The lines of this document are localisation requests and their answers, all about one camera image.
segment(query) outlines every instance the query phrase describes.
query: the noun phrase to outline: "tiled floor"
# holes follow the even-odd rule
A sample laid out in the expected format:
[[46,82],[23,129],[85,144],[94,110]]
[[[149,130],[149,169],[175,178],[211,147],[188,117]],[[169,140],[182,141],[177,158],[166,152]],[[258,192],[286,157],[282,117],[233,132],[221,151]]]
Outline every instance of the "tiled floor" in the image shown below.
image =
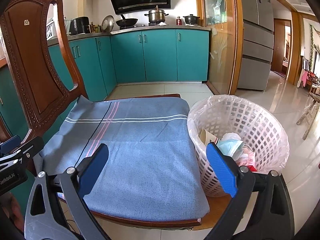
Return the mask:
[[[144,84],[124,85],[115,88],[110,99],[141,97],[179,93],[189,106],[212,95],[205,84]],[[247,98],[273,113],[288,134],[290,156],[283,170],[284,179],[290,192],[295,217],[296,232],[301,228],[314,209],[320,196],[320,116],[316,119],[307,139],[302,140],[307,125],[296,125],[303,111],[311,103],[304,89],[288,84],[283,78],[270,72],[266,91],[238,90],[237,96]],[[242,231],[252,212],[257,194],[253,194],[237,232]],[[67,217],[72,217],[65,210]],[[114,240],[200,240],[210,231],[165,231],[130,228],[98,219],[103,229]]]

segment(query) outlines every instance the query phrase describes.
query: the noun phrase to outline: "pink clothing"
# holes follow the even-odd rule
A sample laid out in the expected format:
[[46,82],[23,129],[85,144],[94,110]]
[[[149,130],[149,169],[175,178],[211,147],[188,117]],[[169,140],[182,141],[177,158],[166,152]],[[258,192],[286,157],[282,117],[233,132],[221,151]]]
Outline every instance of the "pink clothing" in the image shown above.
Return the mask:
[[303,76],[302,76],[302,79],[301,79],[303,81],[303,86],[304,87],[306,86],[307,78],[308,78],[308,71],[305,71],[303,73]]

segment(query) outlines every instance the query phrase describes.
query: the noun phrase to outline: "refrigerator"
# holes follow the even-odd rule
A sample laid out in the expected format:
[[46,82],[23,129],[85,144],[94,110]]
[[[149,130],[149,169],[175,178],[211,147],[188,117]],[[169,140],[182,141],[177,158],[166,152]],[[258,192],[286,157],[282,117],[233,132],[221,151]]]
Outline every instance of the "refrigerator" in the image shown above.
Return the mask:
[[238,88],[265,90],[273,55],[274,21],[270,0],[242,0],[244,43]]

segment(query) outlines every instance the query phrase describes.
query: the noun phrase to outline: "plastic laundry basket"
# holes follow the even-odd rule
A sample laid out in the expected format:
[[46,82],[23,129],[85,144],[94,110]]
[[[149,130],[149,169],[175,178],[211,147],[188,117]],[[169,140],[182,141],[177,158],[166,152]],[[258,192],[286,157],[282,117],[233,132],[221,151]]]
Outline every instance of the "plastic laundry basket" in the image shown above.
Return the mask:
[[289,156],[288,136],[278,120],[263,107],[236,96],[211,96],[197,102],[188,115],[188,131],[196,148],[201,184],[207,196],[226,193],[206,157],[200,140],[202,129],[218,138],[227,132],[237,133],[256,152],[258,173],[276,170],[280,174]]

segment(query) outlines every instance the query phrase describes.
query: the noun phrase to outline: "white stripe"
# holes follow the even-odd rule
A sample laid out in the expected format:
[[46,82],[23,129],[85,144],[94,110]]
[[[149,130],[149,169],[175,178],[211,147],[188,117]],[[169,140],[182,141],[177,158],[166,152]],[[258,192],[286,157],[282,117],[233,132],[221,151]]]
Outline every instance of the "white stripe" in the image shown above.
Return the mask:
[[[169,117],[175,117],[175,116],[185,116],[188,117],[187,115],[184,114],[176,114],[176,115],[171,115],[171,116],[163,116],[163,117],[149,117],[149,118],[114,118],[113,120],[147,120],[147,119],[160,119],[160,118],[169,118]],[[71,119],[67,117],[67,119],[71,121],[101,121],[101,119]]]
[[[178,119],[187,120],[187,118],[173,118],[173,119],[167,119],[167,120],[154,120],[154,121],[115,121],[115,122],[167,122],[167,121],[178,120]],[[99,122],[70,122],[68,120],[65,120],[65,121],[69,123],[99,123]]]

